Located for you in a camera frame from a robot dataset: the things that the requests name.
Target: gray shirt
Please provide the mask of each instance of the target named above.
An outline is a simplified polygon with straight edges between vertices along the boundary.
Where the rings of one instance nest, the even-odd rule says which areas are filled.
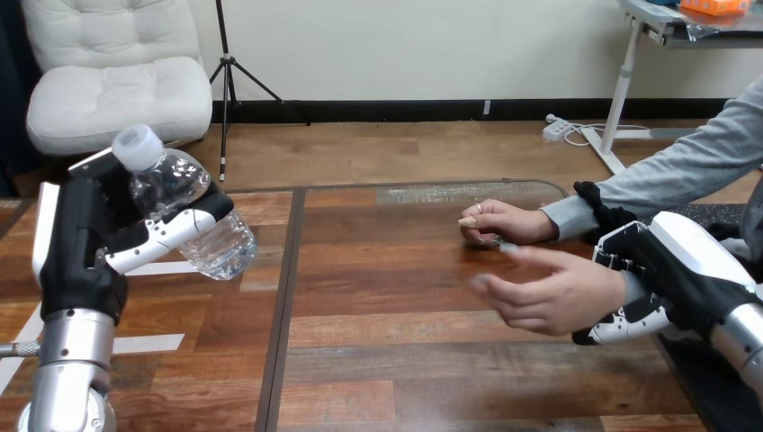
[[[712,194],[763,164],[763,76],[696,133],[601,182],[602,203],[638,216]],[[763,181],[758,183],[741,220],[741,233],[753,261],[763,257]],[[590,207],[571,196],[543,207],[559,227],[559,240],[596,227]]]

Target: robotic hand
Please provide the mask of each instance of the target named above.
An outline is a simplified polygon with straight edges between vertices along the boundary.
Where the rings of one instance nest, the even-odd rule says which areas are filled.
[[[763,301],[755,281],[699,225],[662,212],[601,238],[593,260],[636,273],[651,292],[572,335],[599,345],[653,332],[691,332],[718,350],[763,401]]]
[[[212,184],[187,208],[142,221],[129,173],[110,150],[69,168],[63,187],[40,191],[32,268],[42,290],[42,344],[0,347],[0,356],[33,356],[31,402],[19,431],[113,432],[107,395],[114,330],[127,302],[125,273],[199,236],[233,210]]]

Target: wooden tabletop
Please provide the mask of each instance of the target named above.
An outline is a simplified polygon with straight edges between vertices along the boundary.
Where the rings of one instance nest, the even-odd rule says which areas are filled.
[[[483,272],[540,275],[464,247],[464,208],[490,197],[535,209],[562,194],[541,182],[234,194],[260,242],[242,277],[129,279],[117,336],[184,336],[176,351],[113,358],[118,430],[705,430],[650,339],[580,347],[513,330],[463,289]],[[39,302],[34,219],[34,206],[0,206],[0,342]],[[36,364],[0,393],[0,430],[29,400]]]

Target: electrical cord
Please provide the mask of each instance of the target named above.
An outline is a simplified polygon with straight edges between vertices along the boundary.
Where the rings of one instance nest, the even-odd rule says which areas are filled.
[[[572,130],[570,130],[569,132],[564,134],[564,140],[567,141],[568,144],[571,144],[572,146],[575,146],[575,147],[586,147],[588,145],[588,143],[587,142],[574,142],[574,141],[572,141],[570,139],[570,135],[571,134],[573,134],[575,132],[580,132],[581,129],[585,129],[585,128],[590,128],[590,129],[593,129],[594,131],[603,132],[604,128],[606,126],[604,123],[594,123],[594,124],[570,123],[570,125],[572,125]],[[647,130],[649,128],[647,128],[646,126],[637,126],[637,125],[634,125],[634,124],[621,124],[621,125],[617,126],[617,129],[618,130],[621,130],[621,129],[625,129],[625,130],[629,130],[629,129],[644,129],[644,130]]]

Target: cushion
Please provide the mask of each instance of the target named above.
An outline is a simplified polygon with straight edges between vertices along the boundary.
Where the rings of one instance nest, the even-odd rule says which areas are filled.
[[[43,72],[201,57],[187,0],[23,0],[22,5]]]
[[[164,142],[202,137],[211,120],[211,87],[192,58],[127,67],[56,67],[31,95],[27,130],[48,155],[99,151],[133,124]]]

